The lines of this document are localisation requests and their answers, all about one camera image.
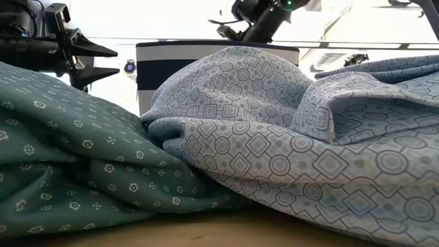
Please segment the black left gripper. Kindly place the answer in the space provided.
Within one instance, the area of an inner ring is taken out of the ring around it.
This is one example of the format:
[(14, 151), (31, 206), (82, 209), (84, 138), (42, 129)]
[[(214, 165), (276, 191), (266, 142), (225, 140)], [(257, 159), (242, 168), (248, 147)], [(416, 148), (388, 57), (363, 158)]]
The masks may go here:
[(0, 2), (0, 62), (32, 71), (69, 75), (71, 86), (88, 93), (88, 85), (120, 69), (74, 69), (73, 56), (117, 57), (118, 53), (87, 39), (71, 20), (64, 3)]

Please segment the green flower print garment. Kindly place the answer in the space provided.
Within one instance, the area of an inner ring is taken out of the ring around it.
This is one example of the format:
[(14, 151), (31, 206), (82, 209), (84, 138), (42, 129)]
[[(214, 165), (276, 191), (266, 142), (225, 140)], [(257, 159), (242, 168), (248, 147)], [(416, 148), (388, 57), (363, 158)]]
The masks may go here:
[(0, 62), (0, 239), (246, 207), (122, 107)]

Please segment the light blue geometric print garment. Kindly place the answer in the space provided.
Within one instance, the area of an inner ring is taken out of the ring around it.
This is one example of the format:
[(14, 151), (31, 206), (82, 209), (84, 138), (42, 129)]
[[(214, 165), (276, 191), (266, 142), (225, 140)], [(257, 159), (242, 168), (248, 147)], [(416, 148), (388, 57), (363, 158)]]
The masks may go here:
[(185, 66), (141, 116), (166, 152), (265, 206), (397, 246), (439, 247), (439, 55), (309, 79), (227, 47)]

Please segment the navy white striped fabric bin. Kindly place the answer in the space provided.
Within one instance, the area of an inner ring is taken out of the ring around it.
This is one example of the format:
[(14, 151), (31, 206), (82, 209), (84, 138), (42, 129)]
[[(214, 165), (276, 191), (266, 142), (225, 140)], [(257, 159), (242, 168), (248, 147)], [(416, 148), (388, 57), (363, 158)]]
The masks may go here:
[(178, 70), (230, 46), (256, 47), (298, 65), (300, 50), (296, 47), (243, 43), (230, 40), (165, 40), (136, 45), (137, 94), (139, 114), (152, 107), (155, 90)]

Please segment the dark horizontal rail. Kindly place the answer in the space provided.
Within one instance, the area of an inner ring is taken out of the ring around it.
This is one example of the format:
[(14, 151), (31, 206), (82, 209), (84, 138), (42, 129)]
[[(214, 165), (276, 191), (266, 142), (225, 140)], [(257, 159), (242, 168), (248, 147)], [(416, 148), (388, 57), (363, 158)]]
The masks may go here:
[(354, 49), (354, 50), (414, 50), (439, 51), (439, 43), (352, 43), (328, 41), (274, 41), (273, 45), (286, 45), (307, 49)]

